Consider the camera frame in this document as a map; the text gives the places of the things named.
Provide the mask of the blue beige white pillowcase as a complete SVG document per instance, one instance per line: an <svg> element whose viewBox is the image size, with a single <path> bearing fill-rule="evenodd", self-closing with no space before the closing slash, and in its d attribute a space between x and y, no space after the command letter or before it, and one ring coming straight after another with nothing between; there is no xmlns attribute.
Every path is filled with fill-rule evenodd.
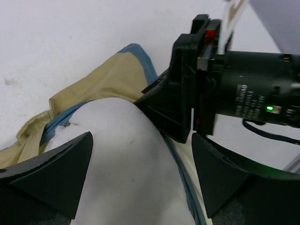
<svg viewBox="0 0 300 225"><path fill-rule="evenodd" d="M85 104L103 98L120 98L134 104L156 78L147 53L139 45L126 46L86 77L51 97L49 110L28 120L17 133L16 142L0 152L0 169L48 152L46 147L56 128L67 127L72 115ZM194 225L210 225L190 145L161 136L178 166Z"/></svg>

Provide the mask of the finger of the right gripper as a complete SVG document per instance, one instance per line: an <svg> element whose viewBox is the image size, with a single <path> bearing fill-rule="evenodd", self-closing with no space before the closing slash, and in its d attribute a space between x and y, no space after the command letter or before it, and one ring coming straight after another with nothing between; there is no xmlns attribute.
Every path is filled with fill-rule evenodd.
<svg viewBox="0 0 300 225"><path fill-rule="evenodd" d="M181 72L167 69L135 101L159 131L179 143L187 141L191 129L188 85Z"/></svg>

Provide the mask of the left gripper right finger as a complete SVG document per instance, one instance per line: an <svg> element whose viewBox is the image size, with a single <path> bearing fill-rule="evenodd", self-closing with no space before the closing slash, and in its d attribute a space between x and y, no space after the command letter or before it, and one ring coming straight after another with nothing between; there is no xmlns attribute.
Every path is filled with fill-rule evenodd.
<svg viewBox="0 0 300 225"><path fill-rule="evenodd" d="M215 225L298 225L300 176L275 169L197 133L192 151L207 217Z"/></svg>

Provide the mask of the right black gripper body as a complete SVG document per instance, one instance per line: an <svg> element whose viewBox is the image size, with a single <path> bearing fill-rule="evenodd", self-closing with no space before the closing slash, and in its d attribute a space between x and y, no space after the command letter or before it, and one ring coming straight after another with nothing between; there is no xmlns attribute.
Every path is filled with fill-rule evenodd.
<svg viewBox="0 0 300 225"><path fill-rule="evenodd" d="M181 75L179 115L172 138L186 138L191 129L213 134L217 115L251 123L300 126L300 57L296 54L218 53L222 22L197 15L189 34L173 46L172 64Z"/></svg>

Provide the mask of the white pillow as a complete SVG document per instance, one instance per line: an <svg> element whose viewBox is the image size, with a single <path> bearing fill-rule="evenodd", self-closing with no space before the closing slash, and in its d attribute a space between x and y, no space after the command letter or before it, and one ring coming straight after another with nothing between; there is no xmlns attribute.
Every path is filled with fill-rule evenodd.
<svg viewBox="0 0 300 225"><path fill-rule="evenodd" d="M59 126L46 150L91 132L93 150L74 225L193 225L178 166L132 103L103 98Z"/></svg>

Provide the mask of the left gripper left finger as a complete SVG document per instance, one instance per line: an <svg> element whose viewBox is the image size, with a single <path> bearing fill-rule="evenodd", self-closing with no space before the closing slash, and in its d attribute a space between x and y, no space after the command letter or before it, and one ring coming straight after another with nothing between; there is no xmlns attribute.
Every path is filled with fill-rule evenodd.
<svg viewBox="0 0 300 225"><path fill-rule="evenodd" d="M0 171L2 225L69 225L75 218L93 149L84 133Z"/></svg>

